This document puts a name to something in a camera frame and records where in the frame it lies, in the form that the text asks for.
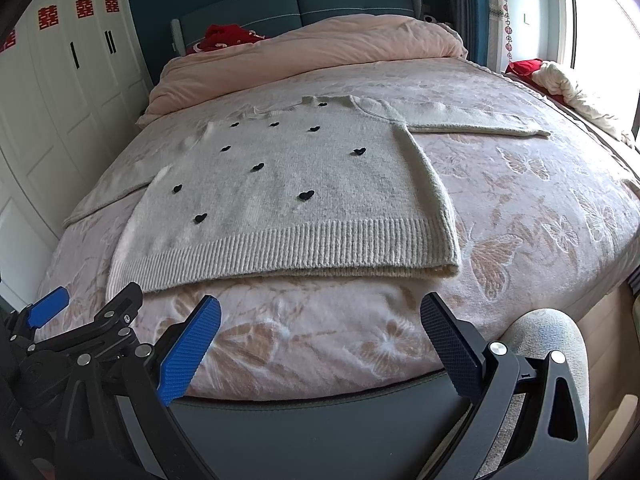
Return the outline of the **person's patterned trouser leg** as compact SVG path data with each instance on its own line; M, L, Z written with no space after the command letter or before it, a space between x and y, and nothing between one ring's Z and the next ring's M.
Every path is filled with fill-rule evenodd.
M589 377L586 344L577 324L559 310L530 311L501 336L513 353L534 362L567 368L570 380L560 380L549 420L549 436L573 441L589 425Z

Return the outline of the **blue grey curtain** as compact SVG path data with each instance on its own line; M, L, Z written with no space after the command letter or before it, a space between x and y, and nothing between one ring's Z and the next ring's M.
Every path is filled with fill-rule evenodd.
M452 24L468 49L468 59L495 67L502 0L450 0Z

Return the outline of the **pink duvet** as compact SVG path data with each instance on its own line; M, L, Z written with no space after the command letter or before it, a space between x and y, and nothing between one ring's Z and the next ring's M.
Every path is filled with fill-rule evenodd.
M227 94L325 68L420 58L462 58L468 50L445 24L408 16L354 14L292 32L169 61L137 120L158 118Z

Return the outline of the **white wardrobe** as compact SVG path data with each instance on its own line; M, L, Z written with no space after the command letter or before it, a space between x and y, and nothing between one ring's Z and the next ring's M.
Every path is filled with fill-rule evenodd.
M37 298L64 220L136 136L151 78L128 0L32 0L1 45L1 298Z

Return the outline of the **teal upholstered headboard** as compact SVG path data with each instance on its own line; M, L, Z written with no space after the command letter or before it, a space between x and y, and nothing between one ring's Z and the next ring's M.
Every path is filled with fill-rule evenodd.
M204 38L208 26L239 25L274 37L326 18L352 14L397 14L423 18L422 0L221 0L170 22L180 56Z

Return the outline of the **red cloth on windowsill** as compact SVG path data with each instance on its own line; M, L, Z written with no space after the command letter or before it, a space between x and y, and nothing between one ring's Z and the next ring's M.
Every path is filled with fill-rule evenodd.
M529 84L534 89L546 93L547 90L541 87L533 80L533 73L541 69L542 61L540 58L532 60L514 61L506 66L506 75L512 75L516 79Z

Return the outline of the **beige sweater with black hearts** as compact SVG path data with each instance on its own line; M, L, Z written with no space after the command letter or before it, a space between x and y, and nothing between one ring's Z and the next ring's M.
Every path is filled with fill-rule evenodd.
M106 177L73 219L141 198L107 288L146 292L238 276L454 275L454 206L420 133L543 136L512 114L444 103L306 96L217 120Z

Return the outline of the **red pillow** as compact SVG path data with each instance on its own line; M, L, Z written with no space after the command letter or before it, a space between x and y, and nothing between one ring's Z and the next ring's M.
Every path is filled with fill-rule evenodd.
M249 30L237 24L210 25L202 39L195 41L192 46L186 48L187 54L210 52L241 44L254 44L262 41L265 36L258 35L254 30Z

